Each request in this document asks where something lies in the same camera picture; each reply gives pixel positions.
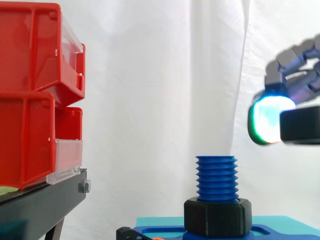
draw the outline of black metal bracket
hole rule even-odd
[[[137,232],[127,226],[120,227],[116,231],[116,240],[137,240],[137,239],[152,240],[152,238],[147,237],[147,236],[141,234],[140,232]]]
[[[55,185],[41,184],[0,196],[0,240],[59,239],[62,219],[86,198],[81,174]]]

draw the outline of red storage bin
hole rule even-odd
[[[85,97],[85,51],[55,3],[0,1],[0,91],[46,91],[57,105]]]
[[[0,186],[24,189],[79,174],[82,110],[49,92],[0,92]]]

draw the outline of blue threaded bolt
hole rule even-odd
[[[197,156],[196,168],[199,184],[197,199],[203,202],[236,203],[239,195],[236,186],[234,156]]]

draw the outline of light blue platform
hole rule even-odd
[[[290,235],[315,235],[320,237],[320,230],[287,216],[253,216],[253,224],[266,225],[281,233]],[[183,217],[139,217],[136,226],[183,226]],[[150,238],[173,238],[182,235],[182,232],[148,233]]]

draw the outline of white curtain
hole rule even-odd
[[[182,216],[196,155],[235,155],[254,215],[319,226],[319,147],[255,145],[247,112],[275,55],[320,32],[317,0],[58,0],[86,44],[83,167],[62,240]]]

